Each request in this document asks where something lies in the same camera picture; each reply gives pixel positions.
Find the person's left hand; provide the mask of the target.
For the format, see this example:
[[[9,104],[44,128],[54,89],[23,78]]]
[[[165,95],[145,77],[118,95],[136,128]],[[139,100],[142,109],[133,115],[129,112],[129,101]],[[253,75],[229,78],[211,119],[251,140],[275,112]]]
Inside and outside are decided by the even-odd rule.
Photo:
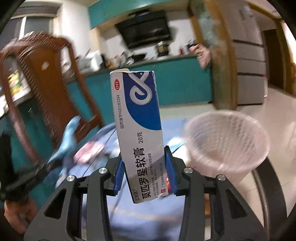
[[[36,203],[30,197],[25,201],[4,202],[4,216],[16,232],[24,234],[37,215]]]

